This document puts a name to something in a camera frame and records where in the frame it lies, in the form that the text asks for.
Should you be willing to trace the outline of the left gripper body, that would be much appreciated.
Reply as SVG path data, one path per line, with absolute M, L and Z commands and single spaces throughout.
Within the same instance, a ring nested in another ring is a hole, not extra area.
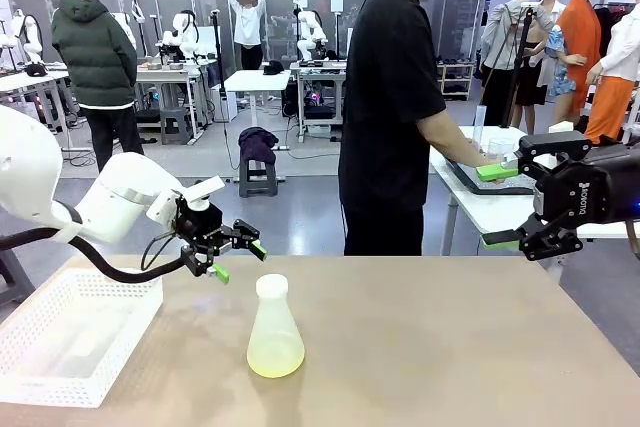
M 208 248 L 212 235 L 222 226 L 222 211 L 208 199 L 177 199 L 176 207 L 176 235 L 189 245 Z

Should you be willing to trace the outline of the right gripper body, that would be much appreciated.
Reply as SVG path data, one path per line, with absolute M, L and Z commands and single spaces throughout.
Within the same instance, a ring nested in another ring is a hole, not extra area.
M 563 225 L 637 221 L 639 147 L 600 147 L 561 162 L 536 182 L 534 212 Z

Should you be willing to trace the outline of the person's right hand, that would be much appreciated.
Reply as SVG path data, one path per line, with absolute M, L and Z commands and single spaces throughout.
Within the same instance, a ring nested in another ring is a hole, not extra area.
M 488 165 L 499 164 L 500 160 L 495 156 L 487 157 L 482 151 L 475 148 L 473 144 L 467 149 L 467 152 L 463 155 L 463 158 L 459 160 L 466 166 L 478 168 Z

